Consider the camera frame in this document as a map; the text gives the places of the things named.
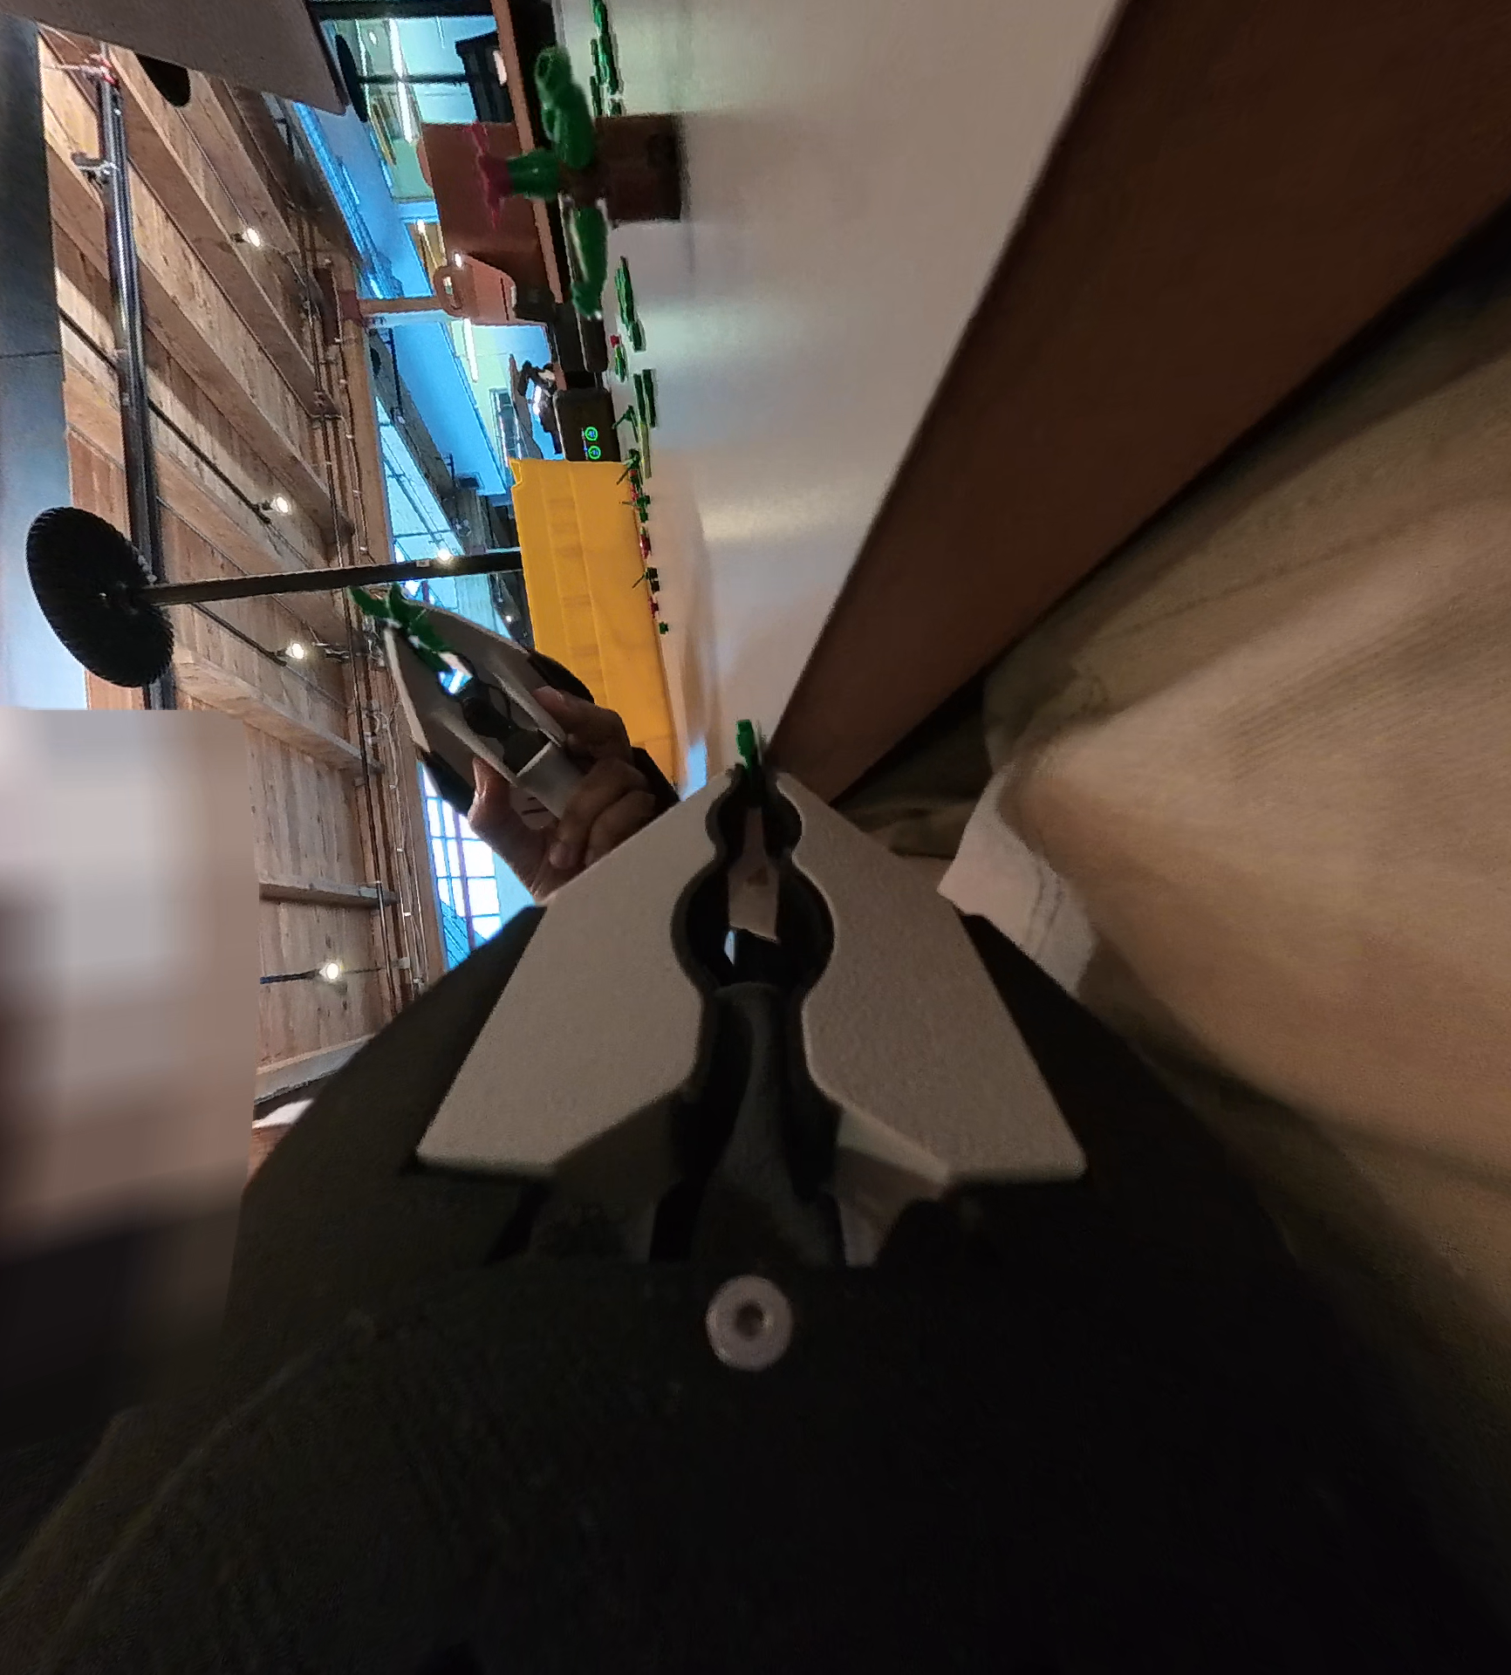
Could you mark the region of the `toy cactus with pink flower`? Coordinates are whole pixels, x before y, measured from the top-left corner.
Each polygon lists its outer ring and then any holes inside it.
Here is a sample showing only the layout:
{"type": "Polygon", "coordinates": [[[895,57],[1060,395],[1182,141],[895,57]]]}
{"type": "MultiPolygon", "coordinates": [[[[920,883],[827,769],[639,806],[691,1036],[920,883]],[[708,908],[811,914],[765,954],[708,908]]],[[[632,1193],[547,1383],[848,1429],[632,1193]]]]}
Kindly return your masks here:
{"type": "Polygon", "coordinates": [[[611,225],[681,217],[680,123],[671,115],[596,115],[567,52],[534,57],[534,95],[547,141],[485,156],[489,205],[510,198],[556,202],[568,254],[568,301],[600,314],[611,277],[611,225]]]}

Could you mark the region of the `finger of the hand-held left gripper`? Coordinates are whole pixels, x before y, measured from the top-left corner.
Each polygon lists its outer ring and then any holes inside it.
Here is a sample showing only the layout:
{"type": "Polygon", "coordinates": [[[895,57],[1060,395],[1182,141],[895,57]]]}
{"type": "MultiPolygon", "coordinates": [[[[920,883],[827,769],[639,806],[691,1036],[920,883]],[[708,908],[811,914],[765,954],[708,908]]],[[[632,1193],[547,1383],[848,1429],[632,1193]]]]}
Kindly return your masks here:
{"type": "Polygon", "coordinates": [[[567,732],[556,711],[542,704],[547,677],[521,645],[455,612],[427,607],[460,668],[436,679],[413,659],[413,735],[508,737],[527,725],[556,737],[567,732]]]}
{"type": "Polygon", "coordinates": [[[514,639],[475,622],[384,622],[382,648],[422,758],[530,785],[530,654],[514,639]]]}

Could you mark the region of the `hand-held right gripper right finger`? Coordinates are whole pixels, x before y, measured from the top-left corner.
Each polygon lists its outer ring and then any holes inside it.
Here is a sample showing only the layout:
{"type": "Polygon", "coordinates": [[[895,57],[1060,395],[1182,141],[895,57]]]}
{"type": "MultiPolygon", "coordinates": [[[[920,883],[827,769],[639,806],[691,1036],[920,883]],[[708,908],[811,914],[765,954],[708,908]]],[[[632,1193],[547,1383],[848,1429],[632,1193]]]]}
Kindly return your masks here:
{"type": "Polygon", "coordinates": [[[790,862],[830,933],[800,1036],[837,1111],[828,1193],[845,1259],[875,1263],[911,1203],[1077,1181],[1084,1153],[962,914],[791,774],[772,792],[797,817],[790,862]]]}

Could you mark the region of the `scattered green leaf pieces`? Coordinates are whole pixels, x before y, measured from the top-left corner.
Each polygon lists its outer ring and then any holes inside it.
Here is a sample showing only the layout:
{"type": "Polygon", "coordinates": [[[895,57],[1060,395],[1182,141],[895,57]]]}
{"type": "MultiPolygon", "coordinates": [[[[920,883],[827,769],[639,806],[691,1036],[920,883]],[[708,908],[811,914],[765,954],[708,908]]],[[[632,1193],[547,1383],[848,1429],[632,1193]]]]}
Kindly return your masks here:
{"type": "MultiPolygon", "coordinates": [[[[624,115],[617,42],[611,25],[608,1],[589,1],[592,37],[590,52],[590,103],[597,118],[624,115]]],[[[624,256],[615,264],[615,375],[629,388],[629,406],[617,415],[615,426],[629,429],[627,477],[634,488],[634,508],[639,523],[648,523],[648,477],[653,475],[653,431],[659,426],[659,400],[654,369],[643,362],[648,351],[644,329],[639,323],[637,297],[632,286],[629,264],[624,256]]]]}

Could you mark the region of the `black disc on pole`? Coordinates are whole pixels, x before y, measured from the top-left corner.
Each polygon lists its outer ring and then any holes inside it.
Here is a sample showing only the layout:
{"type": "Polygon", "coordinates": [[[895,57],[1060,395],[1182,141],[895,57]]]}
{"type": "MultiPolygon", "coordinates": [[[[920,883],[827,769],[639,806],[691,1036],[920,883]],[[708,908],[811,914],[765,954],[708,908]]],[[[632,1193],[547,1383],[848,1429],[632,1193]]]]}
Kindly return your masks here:
{"type": "Polygon", "coordinates": [[[155,684],[172,666],[169,607],[514,574],[521,568],[521,551],[498,547],[447,562],[378,562],[164,580],[109,523],[80,508],[53,508],[30,525],[25,562],[33,601],[64,650],[92,677],[137,689],[155,684]]]}

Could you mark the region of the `green toy plant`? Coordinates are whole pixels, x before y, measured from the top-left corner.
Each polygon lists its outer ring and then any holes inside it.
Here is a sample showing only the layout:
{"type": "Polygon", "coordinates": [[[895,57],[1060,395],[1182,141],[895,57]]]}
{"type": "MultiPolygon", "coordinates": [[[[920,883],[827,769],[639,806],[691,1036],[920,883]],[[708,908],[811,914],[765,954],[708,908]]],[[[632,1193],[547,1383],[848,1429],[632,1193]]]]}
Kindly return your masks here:
{"type": "Polygon", "coordinates": [[[454,659],[451,645],[432,624],[429,607],[422,601],[409,599],[401,584],[390,584],[384,589],[347,589],[347,599],[367,619],[395,630],[409,653],[424,666],[429,666],[436,679],[460,668],[460,664],[454,659]]]}

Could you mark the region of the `yellow plastic bin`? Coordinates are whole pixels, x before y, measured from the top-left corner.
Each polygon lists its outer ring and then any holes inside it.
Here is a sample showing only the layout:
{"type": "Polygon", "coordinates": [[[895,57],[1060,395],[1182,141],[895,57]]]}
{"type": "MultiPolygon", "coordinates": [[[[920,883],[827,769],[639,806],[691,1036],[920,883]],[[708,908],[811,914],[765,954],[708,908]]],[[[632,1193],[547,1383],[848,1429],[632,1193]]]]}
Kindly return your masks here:
{"type": "Polygon", "coordinates": [[[575,673],[677,780],[680,741],[627,470],[562,458],[514,458],[510,470],[534,650],[575,673]]]}

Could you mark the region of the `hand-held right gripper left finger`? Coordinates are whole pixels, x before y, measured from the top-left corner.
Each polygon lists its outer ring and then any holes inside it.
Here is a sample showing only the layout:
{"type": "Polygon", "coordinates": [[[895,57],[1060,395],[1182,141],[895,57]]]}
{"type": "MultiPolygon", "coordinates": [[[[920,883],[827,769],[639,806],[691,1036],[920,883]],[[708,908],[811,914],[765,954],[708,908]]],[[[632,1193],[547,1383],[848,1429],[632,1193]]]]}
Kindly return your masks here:
{"type": "Polygon", "coordinates": [[[753,1247],[753,986],[726,954],[715,774],[556,890],[417,1149],[514,1190],[489,1257],[726,1257],[753,1247]]]}

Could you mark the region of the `person's left hand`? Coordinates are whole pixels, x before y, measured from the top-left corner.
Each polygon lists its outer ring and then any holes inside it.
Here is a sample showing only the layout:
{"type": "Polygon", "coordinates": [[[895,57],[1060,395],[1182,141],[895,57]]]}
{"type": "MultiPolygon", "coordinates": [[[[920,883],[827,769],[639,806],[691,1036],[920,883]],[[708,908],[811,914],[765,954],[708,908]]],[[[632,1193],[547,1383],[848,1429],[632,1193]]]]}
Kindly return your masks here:
{"type": "Polygon", "coordinates": [[[677,801],[671,781],[629,742],[615,711],[554,687],[534,689],[567,737],[581,780],[562,817],[530,824],[514,806],[514,786],[482,759],[474,759],[469,827],[530,890],[534,903],[637,836],[677,801]]]}

